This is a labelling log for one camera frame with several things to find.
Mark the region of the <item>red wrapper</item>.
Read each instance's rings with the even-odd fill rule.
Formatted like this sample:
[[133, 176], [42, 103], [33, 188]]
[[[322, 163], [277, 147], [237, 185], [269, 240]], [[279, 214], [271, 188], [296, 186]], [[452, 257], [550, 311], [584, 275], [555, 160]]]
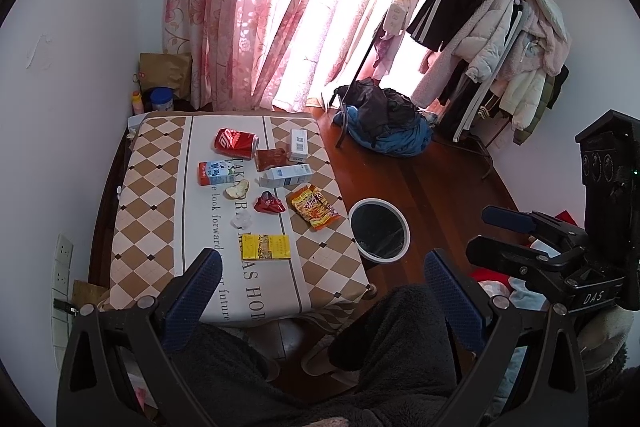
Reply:
[[270, 191], [262, 192], [262, 195], [256, 199], [254, 209], [257, 212], [269, 213], [270, 215], [278, 215], [286, 210], [283, 202], [281, 202], [280, 199]]

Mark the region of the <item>crushed red cola can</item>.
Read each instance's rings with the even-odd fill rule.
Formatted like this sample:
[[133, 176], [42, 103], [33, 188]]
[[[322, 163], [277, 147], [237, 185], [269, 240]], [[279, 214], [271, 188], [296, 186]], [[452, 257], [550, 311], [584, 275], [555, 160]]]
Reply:
[[240, 159], [252, 159], [259, 139], [254, 133], [221, 128], [215, 136], [213, 148], [217, 153]]

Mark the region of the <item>blue clothes pile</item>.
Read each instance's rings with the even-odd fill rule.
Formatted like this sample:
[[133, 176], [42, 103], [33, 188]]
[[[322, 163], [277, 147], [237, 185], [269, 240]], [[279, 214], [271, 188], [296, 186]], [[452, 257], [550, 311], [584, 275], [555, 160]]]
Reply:
[[381, 88], [374, 79], [356, 80], [349, 86], [338, 87], [330, 103], [336, 98], [340, 108], [333, 124], [341, 127], [337, 147], [349, 135], [372, 152], [414, 157], [422, 154], [432, 141], [432, 127], [410, 98], [392, 88]]

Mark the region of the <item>blue white milk carton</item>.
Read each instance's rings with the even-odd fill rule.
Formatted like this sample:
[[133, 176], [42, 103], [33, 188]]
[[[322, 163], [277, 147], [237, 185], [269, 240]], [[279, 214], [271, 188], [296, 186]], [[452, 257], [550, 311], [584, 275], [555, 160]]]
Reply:
[[314, 172], [308, 164], [272, 167], [265, 170], [258, 179], [259, 185], [268, 188], [297, 186], [311, 180]]

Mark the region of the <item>white tissue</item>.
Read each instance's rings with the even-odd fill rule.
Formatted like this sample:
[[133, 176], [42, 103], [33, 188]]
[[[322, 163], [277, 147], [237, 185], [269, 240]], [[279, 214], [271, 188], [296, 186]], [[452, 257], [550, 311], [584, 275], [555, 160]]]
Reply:
[[248, 230], [253, 224], [252, 215], [247, 210], [242, 210], [235, 213], [235, 216], [230, 221], [233, 228], [237, 230]]

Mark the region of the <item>orange cap bottle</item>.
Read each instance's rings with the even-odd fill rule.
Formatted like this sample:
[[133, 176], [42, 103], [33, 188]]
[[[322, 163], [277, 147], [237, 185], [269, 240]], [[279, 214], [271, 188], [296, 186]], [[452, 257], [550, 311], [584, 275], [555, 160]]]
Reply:
[[144, 107], [142, 103], [142, 96], [139, 91], [131, 93], [131, 106], [134, 111], [134, 115], [140, 115], [144, 113]]

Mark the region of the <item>brown snack wrapper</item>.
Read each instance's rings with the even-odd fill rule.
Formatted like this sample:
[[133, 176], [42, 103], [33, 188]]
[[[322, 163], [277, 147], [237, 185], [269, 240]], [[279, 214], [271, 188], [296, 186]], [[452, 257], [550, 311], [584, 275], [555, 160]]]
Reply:
[[286, 166], [288, 165], [288, 152], [282, 147], [256, 150], [255, 165], [258, 172]]

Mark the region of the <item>black fleece trousers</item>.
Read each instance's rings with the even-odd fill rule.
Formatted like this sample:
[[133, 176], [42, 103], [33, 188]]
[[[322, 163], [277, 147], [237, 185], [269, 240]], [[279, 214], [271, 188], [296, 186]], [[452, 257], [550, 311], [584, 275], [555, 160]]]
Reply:
[[425, 284], [393, 289], [309, 357], [311, 375], [358, 376], [326, 400], [274, 387], [258, 351], [210, 324], [172, 361], [218, 426], [426, 426], [458, 384], [445, 317]]

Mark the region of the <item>hanging coats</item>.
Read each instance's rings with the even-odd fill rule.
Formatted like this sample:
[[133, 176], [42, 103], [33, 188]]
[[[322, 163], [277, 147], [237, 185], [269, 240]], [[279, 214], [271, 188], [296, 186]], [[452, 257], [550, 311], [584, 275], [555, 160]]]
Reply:
[[422, 78], [410, 95], [438, 104], [452, 142], [483, 112], [509, 119], [527, 140], [566, 73], [572, 39], [553, 0], [394, 0], [383, 24], [375, 76], [390, 70], [403, 36], [423, 46]]

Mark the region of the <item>apple core piece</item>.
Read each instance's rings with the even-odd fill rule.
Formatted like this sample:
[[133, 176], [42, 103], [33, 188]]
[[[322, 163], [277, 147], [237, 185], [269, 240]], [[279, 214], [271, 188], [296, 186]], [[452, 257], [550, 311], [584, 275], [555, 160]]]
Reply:
[[242, 199], [246, 197], [249, 189], [250, 181], [242, 179], [237, 184], [227, 187], [224, 190], [224, 195], [226, 195], [228, 199]]

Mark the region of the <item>orange snack bag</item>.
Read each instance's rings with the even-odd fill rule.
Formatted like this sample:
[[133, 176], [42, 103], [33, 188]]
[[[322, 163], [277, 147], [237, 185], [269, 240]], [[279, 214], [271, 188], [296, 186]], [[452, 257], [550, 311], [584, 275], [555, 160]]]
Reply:
[[312, 184], [296, 188], [286, 196], [286, 201], [312, 231], [320, 231], [342, 219], [320, 188]]

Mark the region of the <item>yellow packet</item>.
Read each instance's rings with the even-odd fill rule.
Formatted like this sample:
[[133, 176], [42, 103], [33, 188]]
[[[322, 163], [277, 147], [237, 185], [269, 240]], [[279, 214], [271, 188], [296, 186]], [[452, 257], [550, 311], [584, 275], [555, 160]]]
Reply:
[[243, 260], [288, 260], [291, 246], [287, 235], [242, 234], [240, 253]]

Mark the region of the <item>white barcode carton box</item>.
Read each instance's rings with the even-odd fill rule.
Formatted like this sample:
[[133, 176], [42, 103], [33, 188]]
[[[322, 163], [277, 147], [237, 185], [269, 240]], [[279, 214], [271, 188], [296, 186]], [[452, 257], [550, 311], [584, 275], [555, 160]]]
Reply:
[[290, 133], [290, 161], [306, 162], [309, 156], [306, 129], [292, 129]]

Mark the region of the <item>red blanket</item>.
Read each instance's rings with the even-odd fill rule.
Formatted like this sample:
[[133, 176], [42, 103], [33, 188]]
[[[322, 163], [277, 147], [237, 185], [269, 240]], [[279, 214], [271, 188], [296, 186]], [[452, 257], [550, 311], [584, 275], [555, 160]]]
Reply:
[[[577, 225], [577, 222], [567, 210], [559, 212], [555, 218], [567, 222], [570, 225]], [[506, 288], [506, 290], [503, 291], [503, 294], [507, 296], [511, 295], [513, 291], [515, 291], [515, 287], [510, 282], [509, 275], [502, 274], [494, 270], [477, 267], [470, 272], [470, 277], [472, 280], [477, 281], [477, 283], [500, 284], [501, 287]]]

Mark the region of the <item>black clothes rack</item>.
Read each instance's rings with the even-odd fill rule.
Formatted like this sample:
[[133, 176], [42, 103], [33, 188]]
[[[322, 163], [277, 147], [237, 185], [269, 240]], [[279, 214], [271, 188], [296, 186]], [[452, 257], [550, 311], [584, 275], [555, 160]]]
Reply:
[[[378, 25], [363, 57], [366, 60], [372, 58], [372, 67], [379, 72], [385, 72], [393, 63], [398, 44], [405, 35], [411, 36], [425, 49], [440, 51], [452, 41], [454, 35], [471, 18], [482, 1], [425, 0], [415, 16], [408, 13], [401, 15], [398, 31], [391, 32], [385, 30], [382, 25]], [[366, 78], [374, 79], [372, 76], [360, 78], [355, 75], [349, 84]]]

